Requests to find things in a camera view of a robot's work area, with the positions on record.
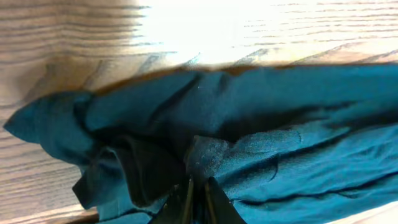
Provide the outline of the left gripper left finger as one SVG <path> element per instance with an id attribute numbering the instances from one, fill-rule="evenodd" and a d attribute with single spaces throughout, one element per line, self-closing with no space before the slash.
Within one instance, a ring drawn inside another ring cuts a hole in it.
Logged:
<path id="1" fill-rule="evenodd" d="M 187 177 L 174 186 L 162 209 L 149 222 L 150 224 L 190 224 L 193 208 L 193 180 Z"/>

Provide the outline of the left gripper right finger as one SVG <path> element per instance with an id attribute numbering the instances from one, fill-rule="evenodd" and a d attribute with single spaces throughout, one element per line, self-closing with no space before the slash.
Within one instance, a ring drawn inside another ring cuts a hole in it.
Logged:
<path id="1" fill-rule="evenodd" d="M 208 179 L 204 191 L 205 223 L 246 224 L 214 177 Z"/>

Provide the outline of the dark navy t-shirt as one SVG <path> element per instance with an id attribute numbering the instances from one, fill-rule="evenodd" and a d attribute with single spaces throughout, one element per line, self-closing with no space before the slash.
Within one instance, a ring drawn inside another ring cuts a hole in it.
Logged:
<path id="1" fill-rule="evenodd" d="M 100 223 L 149 223 L 214 177 L 246 223 L 327 223 L 397 200 L 397 66 L 184 71 L 107 93 L 47 95 L 5 123 L 81 170 Z"/>

